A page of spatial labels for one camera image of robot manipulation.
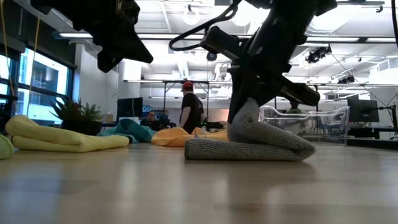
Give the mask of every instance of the gray fabric cover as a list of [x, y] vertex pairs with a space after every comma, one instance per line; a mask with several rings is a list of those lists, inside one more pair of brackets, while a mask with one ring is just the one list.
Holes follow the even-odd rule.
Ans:
[[230, 142], [194, 138], [185, 143], [186, 159], [302, 161], [315, 152], [305, 139], [258, 121], [259, 106], [248, 99], [228, 127]]

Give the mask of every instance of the yellow fabric roll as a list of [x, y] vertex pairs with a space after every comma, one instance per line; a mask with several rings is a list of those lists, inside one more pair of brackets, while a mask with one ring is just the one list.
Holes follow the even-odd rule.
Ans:
[[64, 129], [39, 126], [24, 115], [12, 117], [6, 124], [6, 131], [13, 136], [16, 148], [53, 152], [91, 152], [127, 146], [124, 136], [87, 136]]
[[184, 147], [185, 142], [189, 139], [193, 139], [195, 136], [198, 138], [228, 141], [226, 130], [217, 133], [206, 132], [202, 134], [202, 130], [196, 128], [191, 134], [188, 134], [184, 129], [177, 127], [157, 132], [152, 138], [152, 144], [168, 147]]

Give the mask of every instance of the orange cloth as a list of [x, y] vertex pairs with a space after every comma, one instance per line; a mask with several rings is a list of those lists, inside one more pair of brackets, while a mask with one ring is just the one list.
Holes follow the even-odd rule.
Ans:
[[206, 132], [205, 134], [202, 134], [201, 132], [202, 130], [200, 128], [195, 128], [191, 134], [188, 134], [182, 128], [165, 129], [154, 135], [152, 138], [152, 144], [168, 147], [184, 147], [186, 141], [195, 137], [195, 133], [199, 138], [228, 141], [226, 130], [217, 133]]

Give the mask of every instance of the man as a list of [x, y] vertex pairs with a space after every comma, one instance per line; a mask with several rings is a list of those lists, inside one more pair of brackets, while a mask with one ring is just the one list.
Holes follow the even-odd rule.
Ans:
[[303, 112], [299, 109], [299, 103], [290, 102], [290, 110], [287, 111], [288, 114], [302, 114]]
[[203, 103], [193, 93], [193, 83], [186, 81], [182, 85], [183, 99], [180, 115], [180, 127], [191, 134], [196, 127], [205, 119]]
[[148, 127], [150, 127], [151, 129], [153, 129], [153, 128], [152, 128], [152, 123], [153, 123], [153, 121], [155, 121], [155, 120], [156, 120], [155, 111], [150, 111], [150, 112], [147, 114], [147, 119], [143, 119], [139, 124], [142, 125], [142, 126], [148, 126]]

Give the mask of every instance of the glass window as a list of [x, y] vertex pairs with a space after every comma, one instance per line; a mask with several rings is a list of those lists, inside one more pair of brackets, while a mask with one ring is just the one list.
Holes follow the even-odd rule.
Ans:
[[[8, 93], [8, 85], [0, 84], [0, 94], [6, 95]], [[7, 100], [0, 98], [0, 103], [6, 103]]]
[[68, 67], [31, 49], [21, 55], [19, 82], [59, 94], [67, 94]]
[[11, 64], [11, 60], [6, 58], [6, 56], [0, 55], [0, 77], [8, 79], [9, 74], [9, 66]]
[[50, 102], [55, 100], [62, 101], [61, 98], [41, 94], [32, 91], [29, 100], [29, 90], [18, 89], [17, 113], [27, 114], [30, 119], [33, 119], [39, 125], [48, 126], [51, 124], [60, 124], [62, 121], [54, 116], [54, 109]]

